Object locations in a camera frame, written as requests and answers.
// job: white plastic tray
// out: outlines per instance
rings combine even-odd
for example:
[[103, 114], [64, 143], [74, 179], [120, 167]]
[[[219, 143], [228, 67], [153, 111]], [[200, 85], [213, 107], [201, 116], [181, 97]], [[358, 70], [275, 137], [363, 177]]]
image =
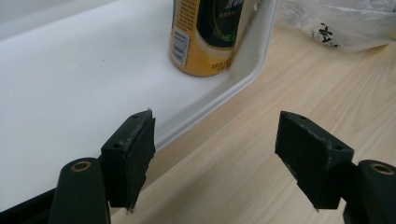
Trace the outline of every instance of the white plastic tray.
[[192, 77], [168, 58], [173, 0], [0, 0], [0, 211], [56, 187], [151, 108], [162, 148], [262, 70], [276, 2], [264, 0], [231, 68]]

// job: clamp jaw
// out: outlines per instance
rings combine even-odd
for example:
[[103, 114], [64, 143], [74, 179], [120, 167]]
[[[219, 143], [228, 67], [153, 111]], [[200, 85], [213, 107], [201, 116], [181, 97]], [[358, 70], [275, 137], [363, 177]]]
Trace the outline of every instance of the clamp jaw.
[[102, 146], [99, 159], [62, 169], [56, 189], [0, 214], [1, 223], [111, 223], [108, 204], [132, 211], [155, 153], [151, 110], [132, 115]]
[[352, 163], [354, 150], [306, 117], [280, 113], [276, 154], [316, 209], [346, 201], [347, 224], [396, 223], [396, 168]]

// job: white plastic bag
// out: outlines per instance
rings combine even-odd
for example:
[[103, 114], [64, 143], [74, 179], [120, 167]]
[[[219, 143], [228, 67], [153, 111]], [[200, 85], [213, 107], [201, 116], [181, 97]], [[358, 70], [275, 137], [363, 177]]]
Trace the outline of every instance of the white plastic bag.
[[358, 51], [396, 41], [396, 0], [279, 0], [276, 21]]

